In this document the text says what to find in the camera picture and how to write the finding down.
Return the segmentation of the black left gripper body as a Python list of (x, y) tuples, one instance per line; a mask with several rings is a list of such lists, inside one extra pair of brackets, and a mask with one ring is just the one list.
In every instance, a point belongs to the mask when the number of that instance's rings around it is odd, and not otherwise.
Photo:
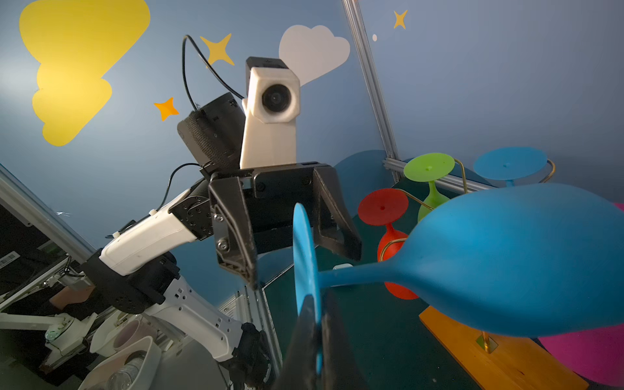
[(307, 162), (216, 172), (209, 183), (226, 177), (240, 180), (256, 249), (264, 254), (292, 245), (297, 203), (305, 207), (313, 232), (313, 170), (318, 165), (327, 164)]

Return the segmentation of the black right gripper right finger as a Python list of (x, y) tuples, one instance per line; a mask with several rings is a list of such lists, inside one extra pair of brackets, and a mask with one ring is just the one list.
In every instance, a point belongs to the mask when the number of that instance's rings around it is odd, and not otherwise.
[(322, 389), (368, 389), (368, 384), (354, 357), (349, 335), (333, 291), (323, 294), (322, 304)]

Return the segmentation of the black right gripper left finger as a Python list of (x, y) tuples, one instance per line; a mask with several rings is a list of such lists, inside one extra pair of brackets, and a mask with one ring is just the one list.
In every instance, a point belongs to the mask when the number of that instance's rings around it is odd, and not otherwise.
[(316, 389), (319, 349), (320, 326), (316, 318), (315, 299), (307, 295), (293, 331), (287, 358), (273, 389)]

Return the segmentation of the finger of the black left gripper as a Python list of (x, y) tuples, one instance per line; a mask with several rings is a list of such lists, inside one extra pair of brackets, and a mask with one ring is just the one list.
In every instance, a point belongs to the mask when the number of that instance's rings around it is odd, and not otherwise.
[(214, 179), (208, 190), (218, 264), (256, 288), (258, 252), (240, 180)]
[(313, 170), (313, 233), (315, 244), (354, 261), (362, 257), (362, 240), (346, 207), (333, 167)]

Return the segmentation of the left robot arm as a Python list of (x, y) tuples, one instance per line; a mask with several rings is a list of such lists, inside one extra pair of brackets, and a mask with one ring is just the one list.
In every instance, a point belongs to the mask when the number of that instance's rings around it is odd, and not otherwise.
[(219, 266), (258, 285), (258, 255), (289, 248), (293, 212), (307, 212), (314, 245), (357, 261), (362, 241), (336, 170), (322, 163), (241, 169), (245, 114), (232, 94), (193, 110), (178, 133), (202, 177), (145, 218), (131, 221), (83, 270), (118, 310), (164, 320), (203, 345), (236, 389), (276, 378), (267, 335), (226, 317), (190, 288), (172, 250), (214, 238)]

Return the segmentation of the blue wine glass front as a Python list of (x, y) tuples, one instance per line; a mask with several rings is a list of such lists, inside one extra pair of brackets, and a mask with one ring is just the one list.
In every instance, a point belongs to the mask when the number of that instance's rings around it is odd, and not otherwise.
[(393, 283), (458, 323), (537, 338), (623, 321), (623, 214), (563, 184), (469, 193), (437, 207), (389, 260), (319, 271), (305, 208), (293, 214), (296, 297)]

